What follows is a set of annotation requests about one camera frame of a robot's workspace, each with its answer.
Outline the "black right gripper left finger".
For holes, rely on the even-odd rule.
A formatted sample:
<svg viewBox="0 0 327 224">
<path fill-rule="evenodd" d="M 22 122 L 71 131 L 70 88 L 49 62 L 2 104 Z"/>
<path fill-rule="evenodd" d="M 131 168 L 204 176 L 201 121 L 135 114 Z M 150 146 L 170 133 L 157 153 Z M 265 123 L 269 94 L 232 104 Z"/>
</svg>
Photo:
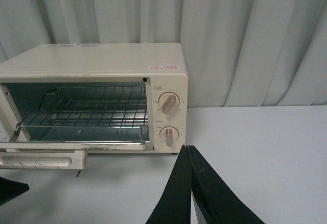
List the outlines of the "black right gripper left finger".
<svg viewBox="0 0 327 224">
<path fill-rule="evenodd" d="M 1 177 L 0 180 L 0 205 L 13 200 L 29 190 L 29 185 L 17 181 L 11 181 Z"/>
</svg>

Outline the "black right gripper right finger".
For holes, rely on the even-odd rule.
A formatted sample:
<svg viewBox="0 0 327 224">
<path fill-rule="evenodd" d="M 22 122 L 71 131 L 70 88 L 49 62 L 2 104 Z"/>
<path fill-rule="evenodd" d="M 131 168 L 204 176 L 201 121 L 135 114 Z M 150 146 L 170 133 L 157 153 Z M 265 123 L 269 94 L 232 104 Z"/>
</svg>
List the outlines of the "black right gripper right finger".
<svg viewBox="0 0 327 224">
<path fill-rule="evenodd" d="M 163 194 L 147 223 L 262 223 L 195 146 L 182 146 Z"/>
</svg>

